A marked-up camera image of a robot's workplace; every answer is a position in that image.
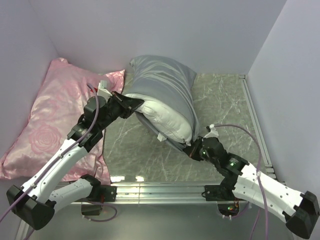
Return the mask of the white pillow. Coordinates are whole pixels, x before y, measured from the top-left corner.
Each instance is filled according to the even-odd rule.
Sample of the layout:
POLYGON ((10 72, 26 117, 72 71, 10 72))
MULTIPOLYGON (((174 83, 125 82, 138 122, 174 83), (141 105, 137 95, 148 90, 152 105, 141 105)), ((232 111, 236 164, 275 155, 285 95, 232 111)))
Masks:
POLYGON ((125 96, 143 100, 143 104, 137 108, 135 115, 156 135, 158 141, 172 141, 187 146, 191 144, 192 126, 182 114, 160 100, 147 95, 127 93, 125 96))

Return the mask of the grey pillowcase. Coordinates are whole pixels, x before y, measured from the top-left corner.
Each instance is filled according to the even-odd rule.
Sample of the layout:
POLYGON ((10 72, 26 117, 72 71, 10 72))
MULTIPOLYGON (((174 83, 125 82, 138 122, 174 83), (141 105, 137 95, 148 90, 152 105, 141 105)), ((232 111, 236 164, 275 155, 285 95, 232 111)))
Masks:
MULTIPOLYGON (((130 61, 132 85, 126 94, 141 94, 155 98, 182 114, 192 128, 194 142, 200 134, 200 123, 194 109, 192 86, 196 72, 178 61, 156 55, 141 55, 130 61)), ((164 141, 181 152, 190 145, 164 141)))

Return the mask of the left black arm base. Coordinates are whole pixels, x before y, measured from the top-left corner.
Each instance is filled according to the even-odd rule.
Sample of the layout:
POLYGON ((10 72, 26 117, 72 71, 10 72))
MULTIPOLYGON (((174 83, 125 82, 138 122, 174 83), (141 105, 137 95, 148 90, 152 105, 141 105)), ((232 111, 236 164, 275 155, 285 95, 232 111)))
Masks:
POLYGON ((88 197, 82 200, 81 214, 84 216, 99 216, 103 206, 95 204, 85 204, 87 202, 112 203, 116 200, 117 187, 111 185, 101 185, 93 190, 88 197))

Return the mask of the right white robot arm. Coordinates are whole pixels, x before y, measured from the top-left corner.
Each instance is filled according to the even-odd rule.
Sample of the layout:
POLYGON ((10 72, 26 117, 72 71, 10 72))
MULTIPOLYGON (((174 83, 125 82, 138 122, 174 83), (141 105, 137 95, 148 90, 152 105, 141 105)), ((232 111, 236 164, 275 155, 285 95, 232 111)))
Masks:
POLYGON ((183 152, 214 165, 224 177, 220 187, 224 199, 248 201, 278 217, 296 236, 310 239, 320 216, 315 194, 294 190, 258 171, 244 158, 227 152, 216 137, 199 137, 183 152))

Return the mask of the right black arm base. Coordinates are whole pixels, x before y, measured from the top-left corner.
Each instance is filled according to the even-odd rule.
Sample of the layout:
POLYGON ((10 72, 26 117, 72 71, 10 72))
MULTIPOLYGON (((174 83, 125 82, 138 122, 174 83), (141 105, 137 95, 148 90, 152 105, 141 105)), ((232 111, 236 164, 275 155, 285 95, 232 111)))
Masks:
POLYGON ((225 217, 235 217, 240 212, 239 200, 231 190, 220 185, 205 185, 201 196, 207 202, 217 202, 218 213, 225 217))

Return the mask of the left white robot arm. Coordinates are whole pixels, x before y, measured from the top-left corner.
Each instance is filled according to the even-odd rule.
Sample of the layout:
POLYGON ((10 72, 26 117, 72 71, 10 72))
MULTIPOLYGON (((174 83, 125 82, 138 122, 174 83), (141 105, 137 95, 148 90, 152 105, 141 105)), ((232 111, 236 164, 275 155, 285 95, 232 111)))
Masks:
POLYGON ((53 157, 27 182, 12 185, 6 192, 9 210, 34 230, 44 228, 56 212, 87 199, 100 200, 101 182, 90 174, 60 189, 56 186, 69 170, 103 138, 103 131, 117 118, 127 119, 144 100, 113 91, 109 99, 95 95, 53 157))

